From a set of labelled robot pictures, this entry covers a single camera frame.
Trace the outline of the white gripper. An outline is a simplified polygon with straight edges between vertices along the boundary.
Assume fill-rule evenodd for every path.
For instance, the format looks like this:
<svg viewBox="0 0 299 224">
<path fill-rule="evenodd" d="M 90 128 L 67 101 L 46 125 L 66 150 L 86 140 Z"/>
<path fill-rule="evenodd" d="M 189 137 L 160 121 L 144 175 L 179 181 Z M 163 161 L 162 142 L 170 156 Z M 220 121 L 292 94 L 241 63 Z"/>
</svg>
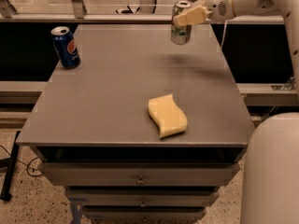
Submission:
<svg viewBox="0 0 299 224">
<path fill-rule="evenodd" d="M 173 18 L 176 26 L 204 23 L 209 17 L 212 21 L 228 21 L 235 17 L 232 0 L 197 0 L 192 7 L 184 9 Z"/>
</svg>

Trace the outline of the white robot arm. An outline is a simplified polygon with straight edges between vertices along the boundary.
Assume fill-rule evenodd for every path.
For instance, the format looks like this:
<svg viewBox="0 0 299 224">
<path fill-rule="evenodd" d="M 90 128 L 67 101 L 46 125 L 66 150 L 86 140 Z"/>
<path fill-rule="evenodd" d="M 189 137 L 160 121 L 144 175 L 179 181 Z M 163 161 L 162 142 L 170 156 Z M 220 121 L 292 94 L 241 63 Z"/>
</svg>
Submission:
<svg viewBox="0 0 299 224">
<path fill-rule="evenodd" d="M 174 18 L 183 26 L 243 15 L 280 15 L 299 84 L 299 0 L 198 0 Z M 299 114 L 263 121 L 245 158 L 240 224 L 299 224 Z"/>
</svg>

